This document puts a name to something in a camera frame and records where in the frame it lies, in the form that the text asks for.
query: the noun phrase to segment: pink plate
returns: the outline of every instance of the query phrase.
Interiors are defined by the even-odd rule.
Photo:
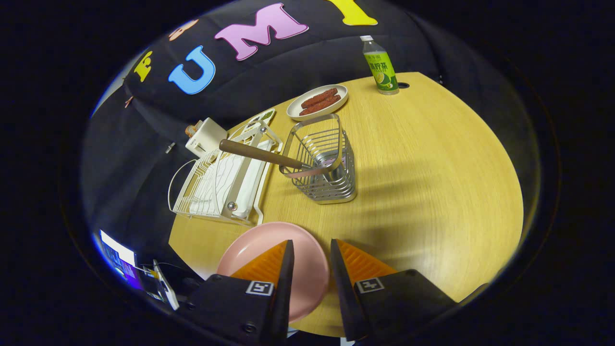
[[[287,239],[293,241],[295,249],[288,316],[288,322],[292,323],[307,316],[320,304],[329,285],[327,258],[308,231],[288,222],[268,222],[251,228],[222,255],[216,272],[230,276],[258,255]]]

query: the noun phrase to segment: monitor screen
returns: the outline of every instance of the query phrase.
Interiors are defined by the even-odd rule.
[[[116,273],[121,276],[128,284],[136,289],[143,289],[139,270],[135,268],[135,253],[127,249],[122,244],[111,239],[103,230],[100,230],[100,238],[102,240],[102,250],[104,255],[109,260],[108,263],[113,266]]]

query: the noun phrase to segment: wooden handle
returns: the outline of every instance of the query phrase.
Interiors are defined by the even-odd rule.
[[[267,150],[251,147],[249,145],[234,142],[232,140],[223,139],[220,141],[220,150],[231,154],[245,156],[261,161],[275,163],[280,166],[302,169],[303,163],[299,160],[291,159],[288,156],[271,153]]]

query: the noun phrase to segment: black cloth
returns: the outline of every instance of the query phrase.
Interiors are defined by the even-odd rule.
[[[258,51],[243,61],[214,35],[228,25],[254,25],[256,11],[269,1],[232,2],[200,16],[175,40],[169,41],[166,33],[152,43],[145,50],[152,52],[145,80],[129,73],[124,87],[93,115],[85,134],[81,184],[92,229],[103,229],[137,256],[161,260],[164,255],[184,265],[168,246],[175,214],[167,205],[167,189],[175,171],[196,158],[184,147],[185,126],[211,117],[229,129],[315,87],[370,76],[359,39],[366,34],[386,48],[396,72],[418,71],[442,80],[491,126],[519,175],[527,219],[539,188],[539,162],[530,121],[514,88],[470,47],[416,15],[388,2],[356,3],[377,18],[378,25],[347,26],[328,1],[285,1],[284,10],[309,30],[282,40],[270,30],[270,45],[249,42]],[[203,46],[216,73],[204,90],[189,95],[168,77],[179,64],[192,78],[202,74],[198,65],[185,60],[197,46]],[[134,99],[124,108],[130,96]],[[278,112],[285,116],[284,110]],[[175,147],[166,154],[173,142]],[[171,204],[188,170],[175,178]]]

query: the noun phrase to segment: sausage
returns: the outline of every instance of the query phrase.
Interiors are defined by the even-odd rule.
[[[319,111],[322,110],[326,107],[329,107],[330,105],[336,103],[337,101],[341,100],[342,96],[339,95],[334,95],[334,96],[329,96],[328,98],[320,101],[319,103],[316,103],[315,105],[304,109],[303,111],[301,111],[301,113],[299,113],[299,115],[308,115],[311,114],[315,111]]]
[[[302,108],[309,108],[312,107],[313,105],[315,105],[316,103],[319,103],[321,101],[324,101],[326,98],[331,97],[335,94],[338,93],[337,88],[331,88],[325,92],[322,92],[316,96],[313,96],[307,100],[305,100],[302,104],[301,107]]]

